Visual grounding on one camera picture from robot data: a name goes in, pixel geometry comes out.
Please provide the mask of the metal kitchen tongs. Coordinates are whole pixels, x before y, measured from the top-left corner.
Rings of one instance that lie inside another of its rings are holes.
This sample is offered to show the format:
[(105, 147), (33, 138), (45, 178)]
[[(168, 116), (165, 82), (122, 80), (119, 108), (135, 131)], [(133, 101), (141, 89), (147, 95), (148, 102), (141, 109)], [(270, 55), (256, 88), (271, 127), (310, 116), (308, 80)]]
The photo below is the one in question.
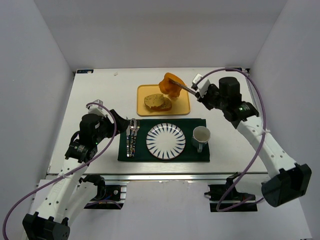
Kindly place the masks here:
[(190, 94), (192, 94), (194, 96), (197, 95), (197, 92), (195, 90), (191, 89), (190, 87), (188, 87), (180, 78), (177, 78), (177, 79), (170, 78), (169, 82), (171, 84), (174, 84), (174, 85), (178, 86), (179, 88), (187, 91), (188, 93), (190, 93)]

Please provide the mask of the round orange bread loaf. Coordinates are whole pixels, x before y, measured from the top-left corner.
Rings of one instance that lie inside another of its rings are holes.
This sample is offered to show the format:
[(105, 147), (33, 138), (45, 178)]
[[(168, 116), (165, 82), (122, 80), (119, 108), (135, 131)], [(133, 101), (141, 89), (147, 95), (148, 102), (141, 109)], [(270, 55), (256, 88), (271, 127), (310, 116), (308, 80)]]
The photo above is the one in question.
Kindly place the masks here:
[(172, 83), (171, 80), (185, 86), (185, 83), (178, 76), (167, 72), (163, 80), (158, 84), (159, 89), (164, 95), (168, 95), (169, 98), (178, 98), (182, 88)]

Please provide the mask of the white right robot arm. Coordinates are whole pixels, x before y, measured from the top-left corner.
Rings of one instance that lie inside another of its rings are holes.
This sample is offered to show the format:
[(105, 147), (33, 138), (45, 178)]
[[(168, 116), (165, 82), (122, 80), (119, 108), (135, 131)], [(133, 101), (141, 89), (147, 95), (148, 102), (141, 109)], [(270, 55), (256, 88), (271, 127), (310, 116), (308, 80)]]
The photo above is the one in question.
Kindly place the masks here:
[[(242, 100), (240, 83), (235, 77), (223, 77), (219, 85), (204, 77), (194, 80), (197, 101), (208, 110), (218, 109), (227, 121), (242, 134), (255, 150), (253, 159), (241, 172), (227, 178), (223, 201), (234, 190), (251, 196), (262, 196), (272, 207), (278, 207), (306, 194), (312, 170), (290, 157), (266, 129), (266, 116), (250, 103)], [(260, 158), (268, 178), (251, 179), (246, 176), (256, 158)]]

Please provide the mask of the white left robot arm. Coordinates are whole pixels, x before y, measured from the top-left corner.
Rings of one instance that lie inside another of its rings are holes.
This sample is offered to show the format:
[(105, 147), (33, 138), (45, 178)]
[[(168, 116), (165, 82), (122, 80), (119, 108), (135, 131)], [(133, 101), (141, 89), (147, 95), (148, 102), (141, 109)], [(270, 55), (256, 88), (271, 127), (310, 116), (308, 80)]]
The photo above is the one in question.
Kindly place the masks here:
[(66, 240), (71, 225), (92, 199), (103, 199), (105, 180), (98, 174), (83, 177), (89, 164), (101, 155), (98, 144), (113, 140), (125, 132), (129, 120), (114, 109), (106, 109), (100, 100), (89, 103), (79, 130), (70, 139), (58, 177), (42, 204), (33, 214), (26, 214), (22, 225), (30, 240)]

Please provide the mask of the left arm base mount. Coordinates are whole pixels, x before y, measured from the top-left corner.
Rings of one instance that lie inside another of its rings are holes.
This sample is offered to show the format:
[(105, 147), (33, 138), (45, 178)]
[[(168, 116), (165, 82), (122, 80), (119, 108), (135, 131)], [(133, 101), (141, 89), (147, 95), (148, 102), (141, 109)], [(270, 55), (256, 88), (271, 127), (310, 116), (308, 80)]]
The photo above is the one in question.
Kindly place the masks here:
[(105, 179), (97, 174), (81, 177), (79, 183), (93, 183), (97, 187), (97, 194), (84, 207), (94, 210), (120, 210), (125, 202), (127, 186), (124, 184), (106, 183)]

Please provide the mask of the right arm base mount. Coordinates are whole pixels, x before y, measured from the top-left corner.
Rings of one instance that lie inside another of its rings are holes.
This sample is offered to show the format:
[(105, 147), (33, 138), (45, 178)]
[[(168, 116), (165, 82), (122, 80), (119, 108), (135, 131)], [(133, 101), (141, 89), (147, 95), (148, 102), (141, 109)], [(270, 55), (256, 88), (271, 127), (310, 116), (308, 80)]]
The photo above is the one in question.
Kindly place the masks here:
[[(210, 211), (212, 213), (217, 213), (217, 205), (223, 194), (227, 189), (233, 184), (236, 177), (239, 177), (240, 174), (236, 173), (232, 176), (229, 176), (225, 183), (223, 184), (210, 184), (208, 185), (208, 191), (204, 193), (204, 197), (209, 199)], [(239, 192), (236, 188), (233, 188), (231, 192), (224, 198), (220, 204), (220, 209), (225, 209), (232, 207), (245, 199), (249, 199), (245, 203), (230, 210), (227, 212), (257, 212), (258, 207), (256, 202), (256, 196), (244, 192)]]

